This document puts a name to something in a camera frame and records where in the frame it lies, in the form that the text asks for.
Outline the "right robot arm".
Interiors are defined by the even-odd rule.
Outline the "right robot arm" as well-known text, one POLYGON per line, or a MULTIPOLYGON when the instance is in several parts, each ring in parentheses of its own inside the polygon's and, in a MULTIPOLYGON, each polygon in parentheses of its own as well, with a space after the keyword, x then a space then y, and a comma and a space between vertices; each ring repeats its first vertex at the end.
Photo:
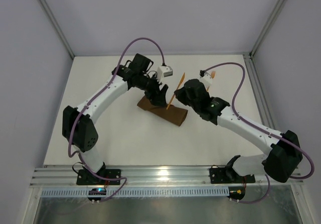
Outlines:
POLYGON ((203 120, 231 130, 262 152, 254 156, 234 156, 224 167, 231 181, 247 175, 267 174, 285 183, 301 162, 302 154, 297 150, 299 142, 294 132, 281 133, 250 119, 241 120, 227 101, 210 96, 199 80, 187 81, 175 91, 175 97, 203 120))

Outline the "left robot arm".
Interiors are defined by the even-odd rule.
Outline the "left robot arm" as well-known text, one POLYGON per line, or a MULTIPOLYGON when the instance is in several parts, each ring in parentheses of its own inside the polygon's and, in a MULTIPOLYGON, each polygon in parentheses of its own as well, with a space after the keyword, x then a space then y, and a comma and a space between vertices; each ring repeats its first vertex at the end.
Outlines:
POLYGON ((98 133, 95 123, 104 111, 131 88, 143 90, 145 97, 156 107, 166 107, 168 86, 162 84, 164 77, 172 76, 171 67, 162 64, 153 76, 148 71, 153 66, 149 58, 136 54, 125 65, 118 64, 107 82, 89 99, 77 107, 63 110, 62 135, 68 140, 68 156, 78 154, 85 169, 94 177, 102 177, 104 162, 95 147, 98 133))

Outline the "brown cloth napkin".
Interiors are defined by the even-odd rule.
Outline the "brown cloth napkin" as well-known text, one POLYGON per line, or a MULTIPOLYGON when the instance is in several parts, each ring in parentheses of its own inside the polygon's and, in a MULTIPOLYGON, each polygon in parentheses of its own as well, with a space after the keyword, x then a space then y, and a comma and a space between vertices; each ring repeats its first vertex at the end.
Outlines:
POLYGON ((154 106, 150 101, 144 96, 138 103, 137 106, 144 111, 150 112, 178 127, 180 127, 185 121, 188 110, 174 105, 170 105, 167 109, 166 107, 154 106))

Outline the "orange plastic fork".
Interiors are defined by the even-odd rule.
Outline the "orange plastic fork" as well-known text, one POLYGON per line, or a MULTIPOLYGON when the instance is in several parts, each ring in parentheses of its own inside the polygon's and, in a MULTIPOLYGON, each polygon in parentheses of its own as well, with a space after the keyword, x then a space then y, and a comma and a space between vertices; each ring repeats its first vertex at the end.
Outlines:
POLYGON ((216 75, 216 71, 212 71, 210 74, 210 83, 209 83, 209 86, 207 87, 207 91, 209 91, 210 87, 212 86, 215 75, 216 75))

